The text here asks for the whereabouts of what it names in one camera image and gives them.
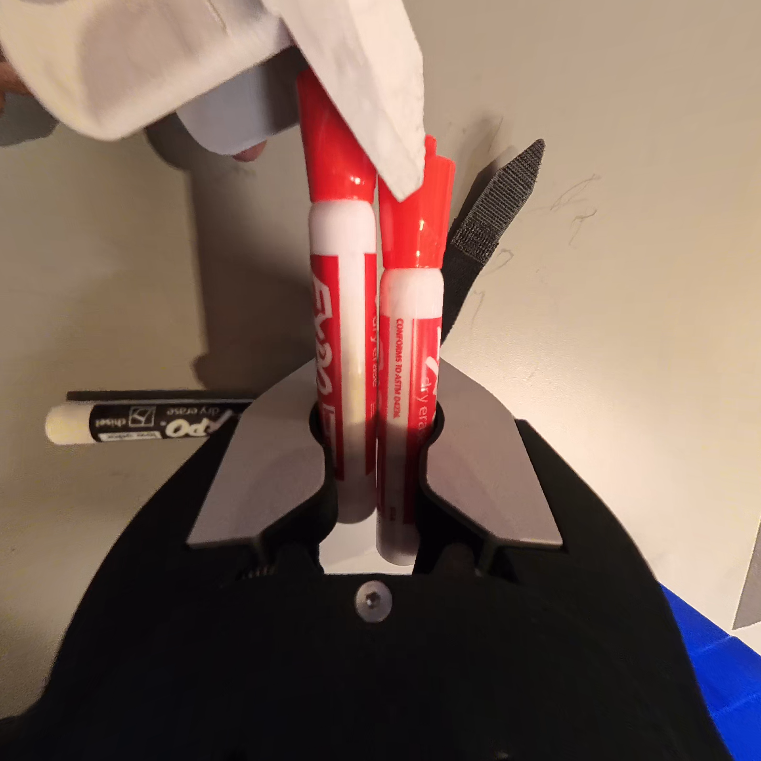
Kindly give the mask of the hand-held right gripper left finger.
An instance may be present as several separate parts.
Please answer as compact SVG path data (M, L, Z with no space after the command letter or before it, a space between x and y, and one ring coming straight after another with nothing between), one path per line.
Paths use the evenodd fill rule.
M235 428L187 537L193 548L249 545L275 559L300 544L312 559L337 524L337 484L314 407L314 381L280 381Z

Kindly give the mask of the red dry erase marker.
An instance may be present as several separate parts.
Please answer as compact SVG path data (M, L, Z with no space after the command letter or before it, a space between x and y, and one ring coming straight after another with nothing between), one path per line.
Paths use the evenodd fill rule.
M376 509L377 173L311 69L297 78L308 176L316 385L338 520Z
M381 180L377 529L379 554L412 566L419 547L415 497L423 445L433 428L443 329L444 249L454 162L424 141L424 177L403 202Z

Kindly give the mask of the blue plastic bin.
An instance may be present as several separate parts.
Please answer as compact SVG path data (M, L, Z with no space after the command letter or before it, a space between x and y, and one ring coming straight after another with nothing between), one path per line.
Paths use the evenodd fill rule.
M663 587L709 713L736 760L760 759L760 656Z

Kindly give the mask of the black dry erase marker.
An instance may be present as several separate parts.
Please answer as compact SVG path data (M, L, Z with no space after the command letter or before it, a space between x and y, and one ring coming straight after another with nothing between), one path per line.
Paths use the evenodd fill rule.
M253 396L201 390L76 391L46 414L56 445L201 440L241 416Z

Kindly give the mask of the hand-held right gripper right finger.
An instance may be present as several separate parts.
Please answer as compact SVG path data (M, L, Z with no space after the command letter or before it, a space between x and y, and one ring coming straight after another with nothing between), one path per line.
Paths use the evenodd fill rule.
M484 386L441 363L434 430L420 470L418 564L471 547L490 569L504 547L560 550L563 540L514 416Z

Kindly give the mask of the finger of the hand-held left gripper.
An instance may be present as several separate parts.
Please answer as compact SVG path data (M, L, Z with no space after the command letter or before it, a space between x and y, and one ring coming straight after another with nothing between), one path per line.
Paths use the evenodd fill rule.
M1 2L2 52L53 117L113 141L293 44L262 2Z
M423 184L423 54L401 1L267 1L398 201Z

